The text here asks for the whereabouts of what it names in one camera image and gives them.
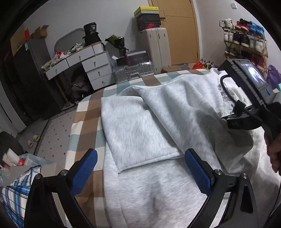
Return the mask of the person's right hand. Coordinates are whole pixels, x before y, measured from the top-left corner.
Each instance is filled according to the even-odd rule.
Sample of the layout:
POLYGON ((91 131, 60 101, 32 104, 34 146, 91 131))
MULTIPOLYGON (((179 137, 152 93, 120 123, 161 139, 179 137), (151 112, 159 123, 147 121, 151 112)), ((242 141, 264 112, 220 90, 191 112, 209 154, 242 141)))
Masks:
POLYGON ((280 150, 281 150, 281 144, 280 144, 280 134, 278 137, 275 138, 275 140, 271 141, 267 133, 264 133, 264 139, 267 146, 267 155, 270 157, 270 163, 272 165, 272 169, 275 173, 279 172, 280 169, 280 150))

